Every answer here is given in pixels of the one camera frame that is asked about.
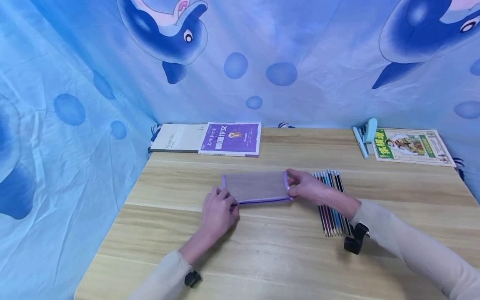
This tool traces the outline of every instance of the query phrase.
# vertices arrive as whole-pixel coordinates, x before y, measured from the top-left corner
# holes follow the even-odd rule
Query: magazine
[[[378,161],[456,167],[436,130],[377,128],[373,150]]]
[[[198,154],[258,157],[261,123],[209,122]]]

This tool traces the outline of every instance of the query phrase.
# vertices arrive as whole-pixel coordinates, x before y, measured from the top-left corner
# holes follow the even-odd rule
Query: wooden table surface
[[[480,268],[480,209],[453,168],[365,160],[351,130],[262,130],[259,158],[153,153],[76,299],[126,299],[196,231],[203,199],[224,172],[340,170],[347,193],[386,207]],[[306,201],[242,207],[224,240],[183,299],[444,299],[369,239],[357,256],[343,250],[343,238],[326,238]]]

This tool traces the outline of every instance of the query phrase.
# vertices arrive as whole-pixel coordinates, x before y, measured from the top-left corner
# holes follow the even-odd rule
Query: bundle of pencils
[[[339,171],[327,170],[326,172],[315,172],[312,175],[324,184],[344,192]],[[341,236],[344,233],[347,235],[353,234],[353,227],[350,225],[347,218],[342,216],[335,209],[326,205],[321,205],[318,207],[318,211],[320,213],[325,236]]]

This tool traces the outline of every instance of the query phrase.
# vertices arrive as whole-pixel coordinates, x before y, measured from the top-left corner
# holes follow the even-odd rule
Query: blue fabric backdrop
[[[436,128],[479,199],[479,2],[0,2],[0,298],[72,297],[163,122]]]

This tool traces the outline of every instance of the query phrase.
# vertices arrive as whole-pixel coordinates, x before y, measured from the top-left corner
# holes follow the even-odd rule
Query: person's left hand
[[[201,230],[215,240],[221,238],[239,219],[237,200],[227,189],[213,187],[205,197]]]

